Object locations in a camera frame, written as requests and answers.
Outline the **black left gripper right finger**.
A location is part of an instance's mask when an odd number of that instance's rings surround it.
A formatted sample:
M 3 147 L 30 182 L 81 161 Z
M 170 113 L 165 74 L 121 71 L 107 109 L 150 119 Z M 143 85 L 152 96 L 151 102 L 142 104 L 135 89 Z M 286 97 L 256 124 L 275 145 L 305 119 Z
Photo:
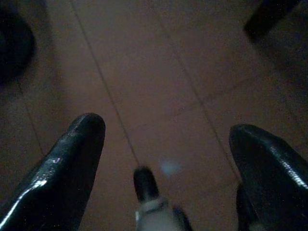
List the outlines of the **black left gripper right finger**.
M 238 231 L 308 231 L 308 162 L 254 125 L 232 126 L 229 145 L 242 179 Z

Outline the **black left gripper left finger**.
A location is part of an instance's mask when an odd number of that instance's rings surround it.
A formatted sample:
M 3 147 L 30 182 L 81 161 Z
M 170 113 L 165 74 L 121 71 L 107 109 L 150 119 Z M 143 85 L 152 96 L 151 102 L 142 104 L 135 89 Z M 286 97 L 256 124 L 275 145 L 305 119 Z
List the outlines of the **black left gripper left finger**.
M 104 138 L 101 116 L 77 117 L 0 206 L 0 231 L 78 231 Z

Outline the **dark round object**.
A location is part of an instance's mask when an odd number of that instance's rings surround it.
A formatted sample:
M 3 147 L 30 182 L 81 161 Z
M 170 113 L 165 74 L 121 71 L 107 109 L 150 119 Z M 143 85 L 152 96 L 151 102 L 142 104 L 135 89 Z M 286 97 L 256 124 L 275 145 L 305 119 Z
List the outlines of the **dark round object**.
M 0 86 L 18 78 L 28 67 L 35 38 L 11 0 L 0 0 Z

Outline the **dark furniture leg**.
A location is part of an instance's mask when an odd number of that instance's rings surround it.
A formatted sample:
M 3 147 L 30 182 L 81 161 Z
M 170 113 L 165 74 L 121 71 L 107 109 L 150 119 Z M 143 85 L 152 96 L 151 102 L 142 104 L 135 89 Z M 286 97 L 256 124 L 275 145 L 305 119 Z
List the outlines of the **dark furniture leg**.
M 243 31 L 252 43 L 256 43 L 299 5 L 304 5 L 308 10 L 308 0 L 262 0 L 245 23 Z

